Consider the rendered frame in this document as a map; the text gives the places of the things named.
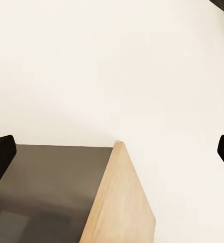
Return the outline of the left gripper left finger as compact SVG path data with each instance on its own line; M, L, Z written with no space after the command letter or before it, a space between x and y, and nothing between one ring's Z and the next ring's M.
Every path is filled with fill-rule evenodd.
M0 180L17 153L13 135L0 137Z

